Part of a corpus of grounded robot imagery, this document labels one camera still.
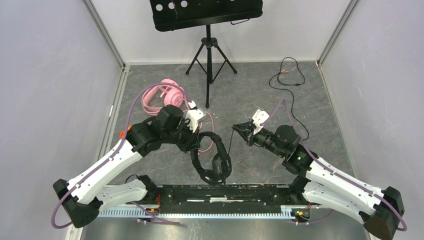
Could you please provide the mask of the black headphones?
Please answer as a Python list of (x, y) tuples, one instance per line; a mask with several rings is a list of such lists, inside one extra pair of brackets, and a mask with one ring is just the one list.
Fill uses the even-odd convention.
[(221, 137), (211, 131), (198, 133), (199, 143), (204, 138), (209, 138), (215, 146), (215, 153), (210, 155), (210, 168), (204, 168), (200, 160), (200, 150), (190, 151), (191, 164), (199, 175), (200, 179), (208, 185), (224, 185), (226, 179), (231, 175), (233, 167), (232, 160)]

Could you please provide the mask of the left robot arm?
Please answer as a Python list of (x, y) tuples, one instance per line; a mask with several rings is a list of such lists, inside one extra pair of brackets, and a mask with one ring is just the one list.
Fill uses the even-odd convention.
[[(53, 183), (59, 200), (54, 210), (63, 208), (69, 223), (82, 228), (111, 207), (140, 200), (145, 204), (153, 203), (157, 190), (140, 179), (111, 188), (107, 188), (107, 184), (163, 144), (173, 144), (182, 152), (190, 153), (191, 163), (204, 182), (223, 184), (232, 173), (232, 161), (219, 135), (211, 131), (199, 132), (200, 113), (199, 109), (183, 112), (177, 106), (166, 105), (157, 115), (127, 127), (110, 152), (91, 167), (72, 179), (58, 179)], [(200, 142), (205, 137), (210, 138), (217, 149), (212, 169), (204, 169), (198, 156)]]

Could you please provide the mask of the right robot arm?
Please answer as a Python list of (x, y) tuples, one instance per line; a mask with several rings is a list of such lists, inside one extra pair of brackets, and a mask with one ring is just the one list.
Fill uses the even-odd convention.
[(406, 231), (401, 192), (359, 180), (307, 149), (293, 126), (281, 125), (271, 132), (252, 121), (234, 124), (248, 146), (262, 147), (283, 159), (282, 165), (297, 176), (300, 185), (289, 189), (295, 204), (304, 201), (329, 207), (358, 221), (380, 240), (392, 240)]

